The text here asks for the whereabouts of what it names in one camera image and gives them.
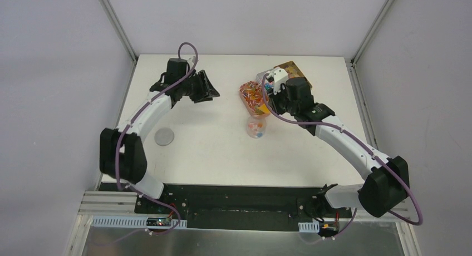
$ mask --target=round container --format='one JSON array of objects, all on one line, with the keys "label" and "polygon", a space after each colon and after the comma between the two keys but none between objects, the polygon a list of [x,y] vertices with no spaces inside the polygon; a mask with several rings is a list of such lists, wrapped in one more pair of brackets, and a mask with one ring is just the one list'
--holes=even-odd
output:
[{"label": "round container", "polygon": [[246,123],[246,132],[252,138],[261,138],[266,131],[266,125],[263,117],[251,116]]}]

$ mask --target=white table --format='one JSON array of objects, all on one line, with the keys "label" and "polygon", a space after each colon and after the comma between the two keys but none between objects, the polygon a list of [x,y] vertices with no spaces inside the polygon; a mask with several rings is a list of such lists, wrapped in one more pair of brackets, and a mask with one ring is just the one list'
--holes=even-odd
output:
[{"label": "white table", "polygon": [[[176,56],[139,57],[120,123],[146,99],[149,87],[165,71],[171,57]],[[178,102],[144,142],[147,167],[164,183],[174,184],[362,183],[356,170],[340,154],[299,126],[270,115],[262,138],[253,139],[246,133],[249,113],[238,96],[239,86],[254,80],[257,73],[287,61],[294,61],[313,85],[315,101],[328,105],[365,140],[344,58],[201,55],[196,69],[206,70],[221,97],[199,104],[188,97]],[[175,132],[175,139],[161,147],[154,142],[154,133],[164,126]],[[102,181],[114,179],[104,175]]]}]

